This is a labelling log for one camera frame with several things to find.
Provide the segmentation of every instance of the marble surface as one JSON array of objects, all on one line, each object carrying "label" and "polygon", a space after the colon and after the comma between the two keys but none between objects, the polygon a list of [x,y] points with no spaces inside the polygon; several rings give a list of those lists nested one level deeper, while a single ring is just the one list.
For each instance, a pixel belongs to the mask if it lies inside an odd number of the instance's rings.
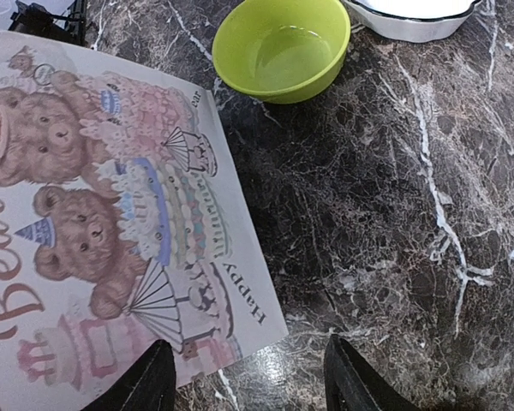
[{"label": "marble surface", "polygon": [[95,49],[214,91],[290,327],[177,408],[324,410],[338,332],[423,409],[514,410],[514,0],[426,45],[355,24],[334,85],[292,106],[217,78],[212,39],[235,6],[88,10]]}]

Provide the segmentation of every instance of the blue party hat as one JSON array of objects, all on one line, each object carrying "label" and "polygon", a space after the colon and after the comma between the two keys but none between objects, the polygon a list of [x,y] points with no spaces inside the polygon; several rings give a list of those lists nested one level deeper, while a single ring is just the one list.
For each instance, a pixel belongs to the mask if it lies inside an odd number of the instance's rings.
[{"label": "blue party hat", "polygon": [[47,247],[55,246],[55,228],[51,218],[46,217],[15,232],[15,235]]}]

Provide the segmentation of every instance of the birthday card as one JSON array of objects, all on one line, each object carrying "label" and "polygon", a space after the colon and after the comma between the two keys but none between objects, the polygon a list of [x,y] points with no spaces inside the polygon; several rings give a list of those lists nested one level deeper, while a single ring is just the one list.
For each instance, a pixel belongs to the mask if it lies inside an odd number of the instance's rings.
[{"label": "birthday card", "polygon": [[0,409],[83,408],[157,339],[181,386],[286,334],[212,95],[0,32]]}]

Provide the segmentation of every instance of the table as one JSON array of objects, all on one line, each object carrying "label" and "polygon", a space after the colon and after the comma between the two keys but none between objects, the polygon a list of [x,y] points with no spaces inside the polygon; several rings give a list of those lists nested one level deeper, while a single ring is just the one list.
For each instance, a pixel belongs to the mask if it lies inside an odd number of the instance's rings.
[{"label": "table", "polygon": [[178,408],[323,410],[334,331],[401,394],[514,409],[514,0],[450,39],[356,25],[334,85],[270,106],[211,49],[234,0],[94,0],[90,44],[212,89],[291,335]]}]

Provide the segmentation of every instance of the bowl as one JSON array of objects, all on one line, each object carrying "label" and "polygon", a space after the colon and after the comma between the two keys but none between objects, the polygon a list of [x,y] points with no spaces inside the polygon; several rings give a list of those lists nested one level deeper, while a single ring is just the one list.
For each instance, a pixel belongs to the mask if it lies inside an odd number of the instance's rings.
[{"label": "bowl", "polygon": [[333,83],[349,39],[349,15],[339,0],[245,0],[219,27],[213,64],[238,92],[298,103]]},{"label": "bowl", "polygon": [[373,9],[369,0],[359,2],[357,0],[345,0],[347,7],[364,25],[371,28],[377,34],[394,40],[409,41],[410,43],[427,43],[428,41],[445,39],[454,32],[470,17],[475,6],[481,0],[461,0],[457,5],[457,13],[450,12],[446,7],[444,15],[436,14],[435,17],[415,17],[413,15],[394,15],[394,1],[389,0],[388,7]]}]

